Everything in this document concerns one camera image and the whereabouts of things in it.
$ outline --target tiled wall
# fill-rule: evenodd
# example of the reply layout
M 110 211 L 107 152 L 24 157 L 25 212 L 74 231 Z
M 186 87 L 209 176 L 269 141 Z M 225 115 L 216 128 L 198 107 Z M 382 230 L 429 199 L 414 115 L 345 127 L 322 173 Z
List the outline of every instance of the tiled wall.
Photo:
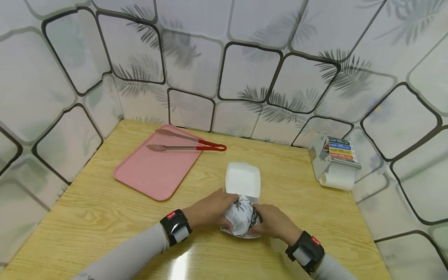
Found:
M 2 271 L 123 113 L 91 11 L 0 5 Z
M 63 186 L 49 201 L 9 187 L 30 203 L 51 207 L 117 123 L 118 94 L 140 121 L 297 147 L 350 138 L 353 195 L 393 278 L 448 279 L 448 1 L 7 2 L 0 84 L 22 97 L 0 104 L 0 182 L 34 160 Z

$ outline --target wrist strap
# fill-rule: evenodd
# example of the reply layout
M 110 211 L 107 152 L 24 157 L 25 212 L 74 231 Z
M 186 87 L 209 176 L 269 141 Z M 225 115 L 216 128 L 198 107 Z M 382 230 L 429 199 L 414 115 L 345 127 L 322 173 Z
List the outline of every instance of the wrist strap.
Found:
M 325 250 L 314 236 L 304 231 L 297 242 L 288 247 L 285 253 L 292 261 L 297 260 L 300 266 L 311 274 L 322 262 Z
M 170 247 L 184 241 L 191 233 L 188 220 L 180 209 L 166 215 L 160 224 L 167 234 Z

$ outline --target tongs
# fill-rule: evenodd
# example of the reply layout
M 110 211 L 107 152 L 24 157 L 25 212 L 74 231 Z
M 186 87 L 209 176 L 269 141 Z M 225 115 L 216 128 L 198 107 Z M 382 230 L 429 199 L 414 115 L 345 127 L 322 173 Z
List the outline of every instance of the tongs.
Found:
M 165 146 L 165 145 L 154 145 L 154 144 L 148 144 L 146 145 L 146 148 L 153 150 L 153 151 L 167 151 L 167 150 L 198 150 L 198 151 L 220 151 L 223 152 L 227 150 L 227 146 L 222 144 L 216 144 L 213 142 L 209 142 L 202 139 L 197 139 L 193 137 L 188 137 L 185 135 L 177 134 L 172 131 L 166 130 L 166 129 L 156 129 L 157 133 L 167 136 L 174 136 L 186 140 L 190 140 L 199 144 L 204 144 L 206 146 Z

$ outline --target box lid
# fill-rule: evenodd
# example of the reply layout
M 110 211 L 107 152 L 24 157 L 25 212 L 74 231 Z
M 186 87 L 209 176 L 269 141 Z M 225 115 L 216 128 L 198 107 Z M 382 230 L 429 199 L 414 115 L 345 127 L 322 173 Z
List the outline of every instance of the box lid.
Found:
M 258 167 L 244 162 L 229 163 L 225 177 L 225 190 L 230 194 L 259 198 L 261 190 L 260 170 Z

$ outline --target wooden table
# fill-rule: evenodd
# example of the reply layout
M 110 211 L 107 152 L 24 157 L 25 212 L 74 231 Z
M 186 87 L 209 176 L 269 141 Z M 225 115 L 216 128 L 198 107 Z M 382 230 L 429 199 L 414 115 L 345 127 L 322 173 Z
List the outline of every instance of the wooden table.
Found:
M 170 211 L 223 187 L 227 165 L 234 161 L 257 166 L 261 202 L 278 206 L 315 235 L 360 280 L 390 279 L 352 195 L 319 185 L 308 150 L 191 131 L 228 149 L 203 152 L 169 200 L 157 202 L 117 182 L 113 169 L 157 127 L 121 121 L 0 279 L 70 279 Z M 216 227 L 198 228 L 136 279 L 308 279 L 297 263 L 284 262 L 285 253 L 278 251 L 286 245 L 278 248 L 281 242 L 272 241 L 243 240 Z

